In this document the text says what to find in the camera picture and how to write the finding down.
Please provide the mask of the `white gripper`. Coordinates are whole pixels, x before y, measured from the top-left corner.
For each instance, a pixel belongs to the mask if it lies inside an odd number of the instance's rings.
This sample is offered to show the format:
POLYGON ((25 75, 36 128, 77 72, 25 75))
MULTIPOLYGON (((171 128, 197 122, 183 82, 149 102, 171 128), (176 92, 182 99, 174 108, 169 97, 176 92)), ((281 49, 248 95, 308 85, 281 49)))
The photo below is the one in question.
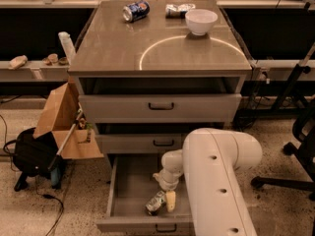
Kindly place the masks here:
POLYGON ((165 193, 166 209, 168 212, 173 212, 176 205, 176 194, 174 190, 179 183, 180 175, 162 170, 160 173, 153 174, 154 179, 159 183, 160 187, 167 191, 165 193))

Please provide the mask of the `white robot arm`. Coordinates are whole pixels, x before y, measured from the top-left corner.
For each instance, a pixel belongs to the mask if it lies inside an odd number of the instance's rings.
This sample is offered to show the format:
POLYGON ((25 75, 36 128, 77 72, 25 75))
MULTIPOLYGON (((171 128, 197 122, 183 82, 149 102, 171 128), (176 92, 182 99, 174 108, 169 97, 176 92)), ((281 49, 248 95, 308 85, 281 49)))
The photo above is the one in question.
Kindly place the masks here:
POLYGON ((261 159, 253 136, 201 128, 185 138, 181 149, 162 156, 162 170, 154 178, 168 193, 185 179, 196 236, 257 236, 235 172, 261 159))

